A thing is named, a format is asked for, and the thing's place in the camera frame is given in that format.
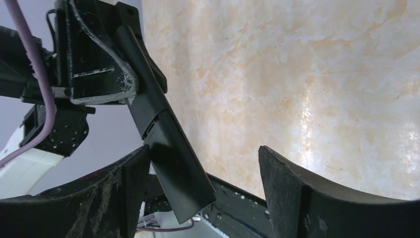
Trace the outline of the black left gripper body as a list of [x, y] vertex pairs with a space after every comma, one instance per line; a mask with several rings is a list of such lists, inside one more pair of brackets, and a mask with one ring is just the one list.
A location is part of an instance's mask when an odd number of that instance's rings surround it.
[[54, 12], [53, 95], [73, 105], [97, 105], [99, 46], [90, 29], [99, 26], [97, 2], [57, 0]]

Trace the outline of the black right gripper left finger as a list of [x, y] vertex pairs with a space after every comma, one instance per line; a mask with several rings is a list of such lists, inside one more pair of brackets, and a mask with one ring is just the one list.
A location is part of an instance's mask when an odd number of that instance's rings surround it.
[[0, 202], [3, 238], [132, 238], [150, 168], [143, 146], [117, 162], [37, 195]]

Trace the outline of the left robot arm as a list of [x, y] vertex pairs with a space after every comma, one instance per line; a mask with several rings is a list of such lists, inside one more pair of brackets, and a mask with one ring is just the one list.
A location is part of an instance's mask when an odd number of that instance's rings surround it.
[[[47, 171], [69, 157], [87, 137], [87, 115], [95, 103], [120, 104], [139, 89], [139, 77], [110, 34], [122, 20], [138, 18], [124, 3], [99, 0], [58, 0], [55, 22], [49, 24], [53, 50], [34, 38], [55, 103], [50, 131], [35, 146], [0, 165], [0, 197], [28, 194]], [[31, 62], [16, 30], [0, 29], [0, 94], [32, 105], [14, 132], [2, 157], [29, 144], [42, 131], [47, 112]]]

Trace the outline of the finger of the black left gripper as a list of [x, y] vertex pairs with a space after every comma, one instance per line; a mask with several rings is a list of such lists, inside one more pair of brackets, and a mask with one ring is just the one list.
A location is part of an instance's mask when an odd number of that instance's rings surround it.
[[112, 35], [124, 16], [101, 0], [65, 1], [70, 101], [100, 105], [133, 97], [138, 78]]
[[168, 91], [167, 79], [165, 75], [163, 74], [163, 72], [159, 69], [158, 65], [151, 58], [144, 42], [141, 11], [139, 11], [135, 6], [128, 5], [121, 1], [118, 1], [115, 4], [115, 6], [118, 8], [118, 11], [122, 20], [122, 24], [129, 26], [131, 30], [133, 31], [136, 37], [136, 40], [147, 60], [147, 63], [152, 69], [152, 72], [159, 86], [161, 87], [163, 93], [166, 94]]

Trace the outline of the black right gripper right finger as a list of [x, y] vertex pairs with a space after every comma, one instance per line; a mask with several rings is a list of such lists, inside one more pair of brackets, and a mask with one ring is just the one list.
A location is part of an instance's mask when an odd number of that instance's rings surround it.
[[420, 202], [355, 190], [259, 148], [260, 174], [277, 238], [417, 238]]

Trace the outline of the black remote control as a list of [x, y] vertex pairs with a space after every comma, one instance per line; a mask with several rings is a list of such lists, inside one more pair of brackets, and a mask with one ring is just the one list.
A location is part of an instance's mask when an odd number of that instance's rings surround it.
[[176, 119], [177, 117], [147, 63], [131, 28], [120, 26], [113, 37], [117, 48], [127, 58], [139, 79], [138, 93], [134, 99], [128, 101], [128, 108], [138, 132], [146, 144], [145, 139], [157, 121], [160, 112], [170, 110]]

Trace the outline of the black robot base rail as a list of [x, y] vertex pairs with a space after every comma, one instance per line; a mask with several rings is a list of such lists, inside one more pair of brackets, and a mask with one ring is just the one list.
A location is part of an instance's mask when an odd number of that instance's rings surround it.
[[178, 223], [157, 175], [148, 175], [144, 187], [145, 215], [160, 225], [160, 238], [272, 238], [266, 201], [207, 174], [215, 202], [188, 221]]

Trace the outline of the black battery cover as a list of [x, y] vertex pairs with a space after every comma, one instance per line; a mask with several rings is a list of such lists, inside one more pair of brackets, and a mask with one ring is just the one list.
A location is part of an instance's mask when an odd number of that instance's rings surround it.
[[145, 139], [152, 165], [182, 224], [215, 202], [215, 190], [172, 111], [158, 114]]

